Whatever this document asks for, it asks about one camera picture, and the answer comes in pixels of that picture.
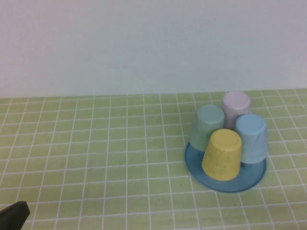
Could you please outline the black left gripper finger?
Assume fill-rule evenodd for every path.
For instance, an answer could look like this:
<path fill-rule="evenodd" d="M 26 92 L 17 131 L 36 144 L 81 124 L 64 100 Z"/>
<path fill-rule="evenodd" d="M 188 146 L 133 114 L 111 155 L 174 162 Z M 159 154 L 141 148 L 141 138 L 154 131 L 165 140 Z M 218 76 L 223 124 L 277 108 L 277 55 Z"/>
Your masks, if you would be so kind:
<path fill-rule="evenodd" d="M 30 209 L 26 201 L 18 201 L 0 211 L 1 230 L 21 230 Z"/>

